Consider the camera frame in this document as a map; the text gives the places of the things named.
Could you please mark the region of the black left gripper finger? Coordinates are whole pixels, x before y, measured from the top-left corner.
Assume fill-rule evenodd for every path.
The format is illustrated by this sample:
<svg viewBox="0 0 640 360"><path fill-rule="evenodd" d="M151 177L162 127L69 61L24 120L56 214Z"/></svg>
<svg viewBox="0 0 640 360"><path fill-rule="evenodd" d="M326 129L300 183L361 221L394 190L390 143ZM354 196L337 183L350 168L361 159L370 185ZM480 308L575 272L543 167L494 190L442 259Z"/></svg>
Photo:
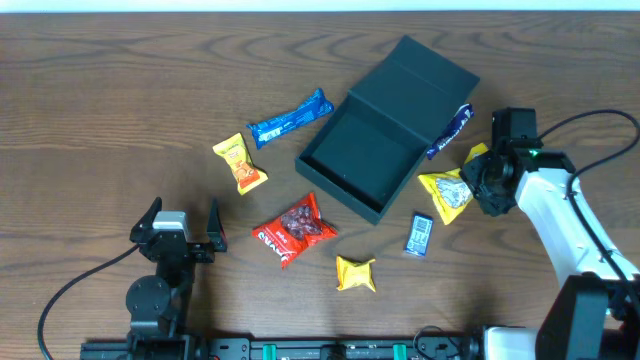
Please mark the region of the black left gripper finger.
<svg viewBox="0 0 640 360"><path fill-rule="evenodd" d="M216 199L212 200L206 233L215 250L226 250L227 240L221 223L219 206Z"/></svg>
<svg viewBox="0 0 640 360"><path fill-rule="evenodd" d="M139 219L139 221L132 227L130 234L131 235L145 235L147 232L153 229L153 221L156 215L162 209L162 199L160 197L156 197L152 202L149 209L145 212L145 214Z"/></svg>

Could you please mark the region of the yellow candy bag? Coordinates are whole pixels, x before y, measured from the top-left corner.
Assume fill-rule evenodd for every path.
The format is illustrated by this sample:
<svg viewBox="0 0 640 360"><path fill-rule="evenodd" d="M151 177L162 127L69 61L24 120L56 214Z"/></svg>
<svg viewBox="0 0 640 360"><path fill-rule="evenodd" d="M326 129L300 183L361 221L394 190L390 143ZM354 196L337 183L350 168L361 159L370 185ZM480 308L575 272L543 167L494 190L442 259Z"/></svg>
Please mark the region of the yellow candy bag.
<svg viewBox="0 0 640 360"><path fill-rule="evenodd" d="M470 188L461 177L461 168L421 174L418 180L431 195L434 206L445 225L453 222L473 199Z"/></svg>

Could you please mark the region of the purple Dairy Milk chocolate bar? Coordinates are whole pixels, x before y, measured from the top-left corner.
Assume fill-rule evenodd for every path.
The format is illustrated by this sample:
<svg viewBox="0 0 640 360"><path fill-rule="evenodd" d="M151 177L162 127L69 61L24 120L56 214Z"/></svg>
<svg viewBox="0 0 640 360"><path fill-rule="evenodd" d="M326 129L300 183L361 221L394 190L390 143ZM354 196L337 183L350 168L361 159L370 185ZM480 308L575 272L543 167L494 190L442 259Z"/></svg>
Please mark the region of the purple Dairy Milk chocolate bar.
<svg viewBox="0 0 640 360"><path fill-rule="evenodd" d="M464 126L474 117L475 113L471 104L462 105L448 123L442 134L426 152L428 160L432 160L460 133Z"/></svg>

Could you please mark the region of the red Hacks candy bag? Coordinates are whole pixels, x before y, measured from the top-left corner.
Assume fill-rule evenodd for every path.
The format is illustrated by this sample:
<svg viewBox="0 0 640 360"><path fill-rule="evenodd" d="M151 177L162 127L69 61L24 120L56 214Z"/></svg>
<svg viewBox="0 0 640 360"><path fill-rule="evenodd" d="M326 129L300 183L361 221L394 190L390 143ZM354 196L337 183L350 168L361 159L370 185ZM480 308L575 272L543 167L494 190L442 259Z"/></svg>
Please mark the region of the red Hacks candy bag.
<svg viewBox="0 0 640 360"><path fill-rule="evenodd" d="M272 221L252 230L252 236L279 257L282 270L308 248L337 235L337 231L322 219L314 192Z"/></svg>

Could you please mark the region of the small blue box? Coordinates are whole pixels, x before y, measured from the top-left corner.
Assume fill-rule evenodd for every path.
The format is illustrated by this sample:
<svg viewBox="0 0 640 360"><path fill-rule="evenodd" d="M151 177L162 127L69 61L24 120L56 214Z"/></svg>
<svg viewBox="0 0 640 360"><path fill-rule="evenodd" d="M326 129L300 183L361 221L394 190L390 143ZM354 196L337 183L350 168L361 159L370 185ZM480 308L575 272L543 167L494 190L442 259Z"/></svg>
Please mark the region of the small blue box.
<svg viewBox="0 0 640 360"><path fill-rule="evenodd" d="M431 217L420 213L414 213L404 252L418 257L425 257L433 224L434 221Z"/></svg>

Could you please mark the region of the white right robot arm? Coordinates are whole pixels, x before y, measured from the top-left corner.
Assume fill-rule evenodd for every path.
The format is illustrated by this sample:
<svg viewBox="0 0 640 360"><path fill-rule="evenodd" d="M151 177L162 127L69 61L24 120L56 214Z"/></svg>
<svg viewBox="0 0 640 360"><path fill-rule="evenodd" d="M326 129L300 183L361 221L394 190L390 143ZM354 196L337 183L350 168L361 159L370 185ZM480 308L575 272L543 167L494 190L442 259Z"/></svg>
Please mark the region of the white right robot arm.
<svg viewBox="0 0 640 360"><path fill-rule="evenodd" d="M485 359L636 359L639 312L625 285L639 271L613 244L562 152L520 149L473 155L460 175L484 213L518 207L535 228L560 291L537 329L488 326Z"/></svg>

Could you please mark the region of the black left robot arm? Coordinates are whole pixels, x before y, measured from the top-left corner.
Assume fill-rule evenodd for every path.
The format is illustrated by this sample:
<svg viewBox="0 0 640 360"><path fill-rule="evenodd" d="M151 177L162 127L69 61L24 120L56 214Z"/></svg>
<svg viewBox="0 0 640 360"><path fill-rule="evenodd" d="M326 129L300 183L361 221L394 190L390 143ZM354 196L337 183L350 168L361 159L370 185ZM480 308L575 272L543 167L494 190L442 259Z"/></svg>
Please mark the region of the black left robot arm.
<svg viewBox="0 0 640 360"><path fill-rule="evenodd" d="M218 202L211 203L206 242L192 242L186 214L164 211L156 198L132 227L130 241L156 265L128 289L131 315L127 335L128 359L207 359L209 345L186 328L189 302L198 264L211 264L228 249Z"/></svg>

